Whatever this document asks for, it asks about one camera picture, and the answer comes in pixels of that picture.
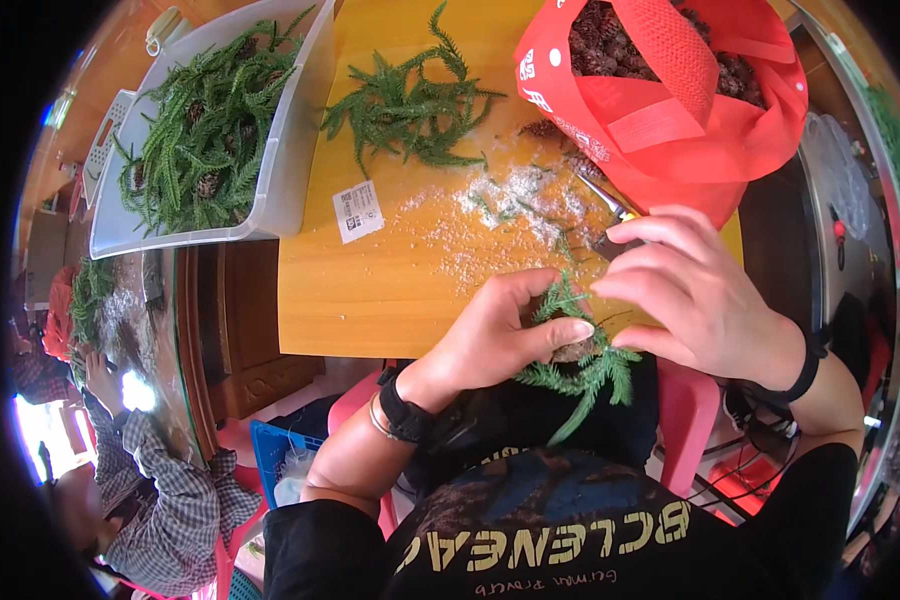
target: yellow lettering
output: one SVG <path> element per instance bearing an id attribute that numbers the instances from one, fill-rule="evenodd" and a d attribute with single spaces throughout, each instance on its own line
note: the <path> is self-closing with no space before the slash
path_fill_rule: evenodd
<path id="1" fill-rule="evenodd" d="M 643 510 L 641 510 L 639 512 L 631 512 L 630 514 L 624 516 L 624 523 L 634 522 L 640 522 L 643 525 L 643 531 L 640 533 L 640 536 L 637 537 L 634 541 L 627 541 L 620 544 L 620 548 L 618 549 L 618 552 L 620 552 L 620 554 L 635 552 L 643 546 L 647 546 L 647 542 L 650 540 L 650 535 L 654 533 L 654 516 L 649 512 L 644 512 Z"/>
<path id="2" fill-rule="evenodd" d="M 657 544 L 670 544 L 686 537 L 687 527 L 690 525 L 690 505 L 684 500 L 671 502 L 660 510 L 660 524 L 656 527 Z M 675 530 L 667 532 L 667 529 L 676 526 Z"/>
<path id="3" fill-rule="evenodd" d="M 529 567 L 537 567 L 543 561 L 543 550 L 547 547 L 547 538 L 550 536 L 550 528 L 544 527 L 540 530 L 540 537 L 534 544 L 534 539 L 530 535 L 529 529 L 520 529 L 513 536 L 513 551 L 510 558 L 506 562 L 508 569 L 516 569 L 520 564 L 520 553 L 527 555 L 527 565 Z"/>
<path id="4" fill-rule="evenodd" d="M 407 567 L 410 563 L 417 558 L 417 555 L 420 554 L 420 538 L 414 537 L 413 541 L 409 543 L 407 549 L 403 551 L 403 562 L 400 562 L 400 565 L 396 567 L 396 570 L 393 571 L 393 574 L 396 575 L 403 570 L 403 568 Z"/>
<path id="5" fill-rule="evenodd" d="M 436 531 L 428 533 L 427 546 L 430 548 L 430 564 L 433 570 L 437 572 L 445 570 L 457 554 L 457 550 L 460 550 L 469 537 L 468 531 L 459 532 L 454 539 L 441 539 Z"/>
<path id="6" fill-rule="evenodd" d="M 488 570 L 500 560 L 507 549 L 507 535 L 502 531 L 478 531 L 473 536 L 474 540 L 484 541 L 490 540 L 492 543 L 475 543 L 470 547 L 470 556 L 489 555 L 486 558 L 477 558 L 468 560 L 466 570 L 483 571 Z"/>
<path id="7" fill-rule="evenodd" d="M 605 530 L 603 533 L 603 545 L 600 546 L 600 558 L 605 559 L 611 556 L 613 552 L 613 530 L 616 524 L 612 519 L 604 518 L 599 521 L 590 523 L 590 529 L 596 531 L 598 529 Z"/>
<path id="8" fill-rule="evenodd" d="M 584 540 L 587 539 L 587 528 L 583 525 L 573 524 L 573 525 L 560 525 L 556 528 L 556 535 L 565 536 L 569 535 L 569 537 L 554 537 L 553 538 L 553 550 L 559 550 L 561 548 L 570 548 L 569 550 L 564 550 L 559 554 L 551 554 L 548 560 L 550 565 L 559 565 L 560 563 L 569 563 L 570 561 L 577 558 L 577 555 L 580 554 L 580 549 L 584 545 Z"/>

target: wooden cabinet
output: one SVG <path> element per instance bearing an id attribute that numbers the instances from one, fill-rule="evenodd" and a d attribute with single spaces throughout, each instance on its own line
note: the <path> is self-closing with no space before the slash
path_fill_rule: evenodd
<path id="1" fill-rule="evenodd" d="M 212 456 L 217 423 L 300 390 L 324 372 L 324 357 L 280 353 L 277 240 L 176 252 L 181 369 L 200 447 Z"/>

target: silver bracelet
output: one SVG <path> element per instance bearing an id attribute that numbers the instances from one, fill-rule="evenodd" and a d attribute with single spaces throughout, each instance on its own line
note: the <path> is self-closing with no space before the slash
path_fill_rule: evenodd
<path id="1" fill-rule="evenodd" d="M 370 422 L 373 424 L 374 427 L 377 428 L 377 431 L 384 434 L 384 436 L 386 436 L 387 438 L 390 438 L 391 440 L 394 440 L 395 442 L 399 442 L 400 438 L 397 438 L 396 435 L 394 435 L 393 433 L 388 431 L 387 428 L 383 426 L 383 423 L 381 423 L 380 420 L 377 418 L 377 415 L 373 413 L 373 402 L 375 402 L 378 398 L 380 398 L 379 391 L 375 392 L 370 397 L 370 402 L 367 402 L 367 405 L 370 408 Z"/>

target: checkered shirt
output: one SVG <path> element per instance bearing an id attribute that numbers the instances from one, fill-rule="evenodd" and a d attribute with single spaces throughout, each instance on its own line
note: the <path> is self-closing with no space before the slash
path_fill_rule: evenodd
<path id="1" fill-rule="evenodd" d="M 217 575 L 217 536 L 229 544 L 233 530 L 260 506 L 260 494 L 233 478 L 236 454 L 221 449 L 203 470 L 172 457 L 150 418 L 130 413 L 121 433 L 99 402 L 86 403 L 96 430 L 96 483 L 104 514 L 136 489 L 142 477 L 156 495 L 141 503 L 103 558 L 131 582 L 165 596 L 192 594 Z"/>

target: person's right hand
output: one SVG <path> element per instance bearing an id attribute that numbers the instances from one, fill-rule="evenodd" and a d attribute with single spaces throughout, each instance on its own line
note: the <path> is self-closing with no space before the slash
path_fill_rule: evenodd
<path id="1" fill-rule="evenodd" d="M 86 355 L 87 390 L 96 396 L 111 416 L 116 417 L 124 410 L 124 394 L 117 381 L 116 373 L 107 368 L 107 354 L 91 351 Z"/>
<path id="2" fill-rule="evenodd" d="M 611 242 L 648 243 L 613 260 L 591 289 L 640 306 L 664 328 L 631 325 L 613 346 L 768 390 L 790 389 L 806 354 L 800 328 L 767 306 L 706 215 L 680 205 L 649 213 L 607 230 Z"/>

